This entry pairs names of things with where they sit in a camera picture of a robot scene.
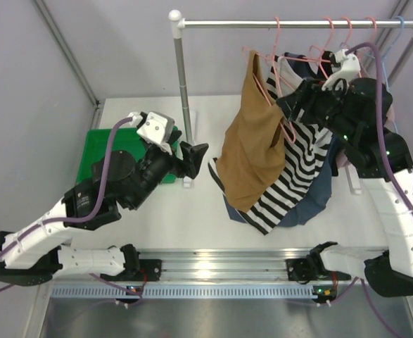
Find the tan tank top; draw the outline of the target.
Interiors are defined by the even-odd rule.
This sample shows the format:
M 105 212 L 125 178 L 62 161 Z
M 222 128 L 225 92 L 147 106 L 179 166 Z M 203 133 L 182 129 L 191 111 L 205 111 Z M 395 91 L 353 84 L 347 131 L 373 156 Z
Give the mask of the tan tank top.
M 268 93 L 257 53 L 248 55 L 240 108 L 224 136 L 216 161 L 227 201 L 247 212 L 285 167 L 284 114 Z

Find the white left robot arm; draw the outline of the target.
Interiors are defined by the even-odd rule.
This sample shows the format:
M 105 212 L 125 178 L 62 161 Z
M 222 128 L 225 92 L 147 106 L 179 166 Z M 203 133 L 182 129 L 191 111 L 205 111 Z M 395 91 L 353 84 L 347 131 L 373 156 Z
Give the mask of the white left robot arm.
M 65 193 L 34 224 L 0 232 L 0 282 L 30 287 L 66 275 L 95 274 L 107 281 L 130 281 L 142 272 L 132 244 L 107 249 L 74 249 L 77 234 L 121 219 L 121 208 L 135 211 L 166 175 L 196 178 L 207 144 L 181 142 L 182 157 L 146 144 L 136 160 L 125 150 L 110 151 L 91 167 L 91 177 Z

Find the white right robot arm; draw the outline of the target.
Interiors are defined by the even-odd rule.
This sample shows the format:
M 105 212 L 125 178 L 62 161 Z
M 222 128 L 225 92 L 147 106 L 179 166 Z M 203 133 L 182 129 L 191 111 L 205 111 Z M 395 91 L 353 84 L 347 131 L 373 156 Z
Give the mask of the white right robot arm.
M 343 143 L 388 240 L 381 253 L 320 244 L 307 255 L 311 274 L 352 275 L 386 298 L 413 296 L 413 161 L 406 141 L 385 126 L 392 101 L 383 83 L 367 77 L 338 80 L 331 89 L 309 78 L 276 101 L 287 119 L 323 127 Z

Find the black white striped tank top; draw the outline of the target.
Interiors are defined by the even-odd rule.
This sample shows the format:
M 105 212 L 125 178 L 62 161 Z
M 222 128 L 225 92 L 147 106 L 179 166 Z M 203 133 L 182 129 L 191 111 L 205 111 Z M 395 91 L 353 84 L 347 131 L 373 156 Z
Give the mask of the black white striped tank top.
M 220 156 L 208 163 L 227 204 L 263 235 L 307 196 L 331 143 L 324 128 L 286 123 L 276 98 L 275 88 L 262 79 L 257 52 L 251 51 L 239 111 Z

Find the pink hanger with striped top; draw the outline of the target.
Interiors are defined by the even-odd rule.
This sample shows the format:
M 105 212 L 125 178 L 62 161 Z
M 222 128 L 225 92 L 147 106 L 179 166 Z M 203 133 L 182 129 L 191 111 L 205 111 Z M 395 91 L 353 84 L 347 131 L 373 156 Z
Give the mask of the pink hanger with striped top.
M 274 74 L 276 75 L 277 74 L 277 67 L 276 67 L 275 56 L 277 55 L 277 47 L 278 47 L 278 43 L 279 43 L 279 37 L 280 37 L 280 34 L 281 34 L 281 23 L 280 23 L 279 17 L 274 16 L 274 19 L 277 22 L 277 33 L 276 33 L 275 40 L 274 40 L 274 43 L 273 43 L 273 46 L 272 46 L 272 53 L 270 54 L 270 59 L 269 59 L 270 63 L 269 63 L 269 65 L 271 66 L 270 70 L 273 70 Z M 327 47 L 329 46 L 331 40 L 333 39 L 335 28 L 334 28 L 333 21 L 332 21 L 332 19 L 330 19 L 330 17 L 323 17 L 323 19 L 327 20 L 329 22 L 330 27 L 331 27 L 331 32 L 329 33 L 329 37 L 328 37 L 328 39 L 327 39 L 327 41 L 326 41 L 326 43 L 323 47 L 319 48 L 317 45 L 311 45 L 310 46 L 307 60 L 310 60 L 310 61 L 313 61 L 314 63 L 316 63 L 317 67 L 324 74 L 326 74 L 324 69 L 323 69 L 323 66 L 322 66 L 322 55 L 327 50 Z M 319 52 L 319 55 L 318 55 L 317 58 L 312 57 L 312 50 L 313 49 L 316 49 Z

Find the pink hanger with navy top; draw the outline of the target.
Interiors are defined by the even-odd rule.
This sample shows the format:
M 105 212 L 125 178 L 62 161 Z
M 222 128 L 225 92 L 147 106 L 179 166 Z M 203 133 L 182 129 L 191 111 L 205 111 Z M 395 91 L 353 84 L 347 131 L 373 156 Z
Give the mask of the pink hanger with navy top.
M 348 33 L 347 33 L 347 36 L 346 36 L 346 38 L 339 44 L 339 47 L 342 49 L 342 48 L 348 48 L 348 47 L 349 47 L 348 41 L 349 41 L 349 39 L 350 39 L 351 36 L 352 36 L 353 28 L 352 28 L 351 20 L 350 20 L 348 17 L 341 17 L 341 19 L 344 20 L 344 21 L 348 24 Z M 325 45 L 325 43 L 324 43 L 323 45 L 317 45 L 317 46 L 318 46 L 319 48 L 321 48 L 321 47 L 323 47 L 323 46 Z M 315 52 L 315 51 L 316 51 L 316 52 L 318 53 L 318 55 L 319 55 L 318 50 L 313 49 L 313 50 L 312 50 L 312 56 L 314 56 L 314 52 Z M 319 78 L 328 79 L 329 76 L 328 76 L 328 74 L 327 74 L 326 71 L 325 71 L 325 73 L 326 73 L 326 74 L 324 74 L 324 73 L 317 67 L 317 76 L 318 76 Z

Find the dusty pink tank top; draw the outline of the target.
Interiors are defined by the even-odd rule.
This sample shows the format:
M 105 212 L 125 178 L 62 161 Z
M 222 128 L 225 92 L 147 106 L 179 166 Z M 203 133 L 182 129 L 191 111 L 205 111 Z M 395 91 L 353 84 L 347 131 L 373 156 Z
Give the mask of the dusty pink tank top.
M 388 54 L 390 53 L 391 47 L 388 47 L 388 49 L 386 50 L 385 53 L 382 54 L 381 56 L 381 65 L 382 65 L 382 71 L 383 71 L 383 77 L 385 80 L 385 86 L 386 86 L 386 90 L 391 93 L 390 90 L 390 84 L 388 81 L 388 75 L 387 75 L 387 71 L 386 71 L 386 66 L 385 66 L 385 62 L 386 62 L 386 58 L 388 56 Z M 396 125 L 395 122 L 395 111 L 393 106 L 391 106 L 387 112 L 387 123 L 390 123 L 394 130 L 397 132 L 398 131 L 398 127 Z M 336 155 L 336 165 L 337 168 L 344 168 L 350 165 L 350 161 L 348 160 L 347 156 L 344 154 L 344 151 L 341 150 L 337 153 Z

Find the navy blue tank top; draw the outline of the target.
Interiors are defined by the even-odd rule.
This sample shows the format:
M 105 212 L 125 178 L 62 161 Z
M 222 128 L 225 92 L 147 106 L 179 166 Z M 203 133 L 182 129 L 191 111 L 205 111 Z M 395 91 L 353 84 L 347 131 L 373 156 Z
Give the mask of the navy blue tank top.
M 279 179 L 246 213 L 224 202 L 232 220 L 252 225 L 263 234 L 276 226 L 304 225 L 326 208 L 332 195 L 338 140 L 317 125 L 295 123 L 293 126 L 296 140 L 285 143 L 286 167 Z

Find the green plastic tray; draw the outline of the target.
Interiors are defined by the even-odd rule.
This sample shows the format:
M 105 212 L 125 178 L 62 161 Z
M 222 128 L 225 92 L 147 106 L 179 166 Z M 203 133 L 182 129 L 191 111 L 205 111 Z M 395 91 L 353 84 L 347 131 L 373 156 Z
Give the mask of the green plastic tray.
M 97 129 L 87 133 L 77 183 L 92 177 L 91 167 L 105 157 L 111 131 L 111 129 Z M 112 150 L 108 170 L 109 182 L 111 179 L 122 182 L 122 179 L 130 178 L 132 170 L 137 168 L 137 162 L 146 154 L 143 139 L 136 133 L 136 128 L 129 127 L 120 128 L 116 132 Z

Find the metal clothes rack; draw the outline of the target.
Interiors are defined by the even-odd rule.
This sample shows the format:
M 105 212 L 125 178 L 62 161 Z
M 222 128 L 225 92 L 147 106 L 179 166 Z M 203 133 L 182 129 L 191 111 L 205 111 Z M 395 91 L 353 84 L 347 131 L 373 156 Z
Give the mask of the metal clothes rack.
M 386 19 L 386 20 L 188 20 L 183 17 L 178 10 L 171 10 L 168 14 L 170 27 L 174 40 L 174 50 L 177 62 L 177 75 L 179 79 L 180 98 L 182 103 L 182 115 L 184 121 L 184 129 L 188 142 L 193 141 L 194 128 L 196 126 L 196 114 L 191 113 L 189 107 L 189 95 L 186 86 L 186 70 L 184 65 L 184 52 L 182 44 L 182 32 L 188 28 L 227 28 L 227 29 L 269 29 L 269 28 L 284 28 L 284 29 L 369 29 L 376 28 L 381 33 L 376 35 L 375 45 L 378 48 L 383 48 L 388 41 L 391 30 L 397 28 L 408 28 L 413 30 L 413 19 Z M 403 53 L 396 62 L 394 68 L 390 72 L 387 81 L 393 84 L 398 75 L 404 68 L 413 53 L 413 35 L 405 47 Z

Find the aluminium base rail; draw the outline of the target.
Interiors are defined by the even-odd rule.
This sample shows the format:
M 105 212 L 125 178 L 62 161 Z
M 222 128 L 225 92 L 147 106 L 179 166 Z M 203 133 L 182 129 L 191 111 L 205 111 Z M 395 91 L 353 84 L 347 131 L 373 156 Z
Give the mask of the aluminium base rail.
M 304 249 L 142 251 L 140 259 L 160 259 L 157 282 L 97 281 L 88 275 L 62 277 L 44 289 L 55 299 L 313 299 L 341 295 L 353 276 L 332 272 L 331 281 L 300 284 L 288 280 L 286 259 L 306 258 Z

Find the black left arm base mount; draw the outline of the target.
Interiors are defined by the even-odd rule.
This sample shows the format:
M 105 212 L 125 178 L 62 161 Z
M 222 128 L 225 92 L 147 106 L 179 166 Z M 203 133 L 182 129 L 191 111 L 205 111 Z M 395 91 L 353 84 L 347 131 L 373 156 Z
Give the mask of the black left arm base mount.
M 100 274 L 100 277 L 109 282 L 157 282 L 162 273 L 162 263 L 160 259 L 140 259 L 140 269 L 135 272 L 121 272 L 119 275 L 110 276 Z

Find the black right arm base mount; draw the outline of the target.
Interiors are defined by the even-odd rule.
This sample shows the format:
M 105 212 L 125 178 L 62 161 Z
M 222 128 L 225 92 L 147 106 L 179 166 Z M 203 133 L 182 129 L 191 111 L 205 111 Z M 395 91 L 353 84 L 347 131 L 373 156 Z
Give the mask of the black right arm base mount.
M 311 281 L 331 281 L 333 279 L 330 272 L 326 272 L 308 258 L 286 259 L 286 271 L 289 281 L 300 284 L 307 284 Z

